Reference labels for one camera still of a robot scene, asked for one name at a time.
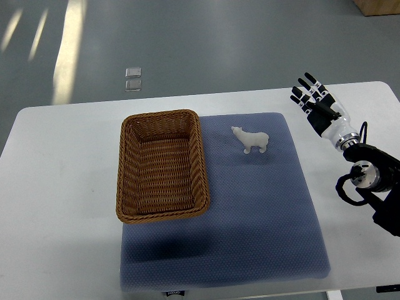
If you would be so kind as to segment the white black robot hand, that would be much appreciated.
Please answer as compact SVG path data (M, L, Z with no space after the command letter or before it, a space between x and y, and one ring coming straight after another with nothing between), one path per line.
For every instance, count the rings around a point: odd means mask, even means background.
M299 78L302 89L294 86L291 100L306 114L316 134L343 152L361 142L360 134L351 126L351 118L343 105L313 75L306 72Z

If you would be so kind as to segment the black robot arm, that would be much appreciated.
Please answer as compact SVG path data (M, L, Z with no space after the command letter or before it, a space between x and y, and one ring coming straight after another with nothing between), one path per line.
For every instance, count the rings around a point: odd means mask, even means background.
M353 163L348 174L336 183L338 196L352 206L370 205L374 209L372 220L393 236L399 236L399 160L386 152L359 143L344 150L345 160ZM351 199L344 183L351 181L360 201Z

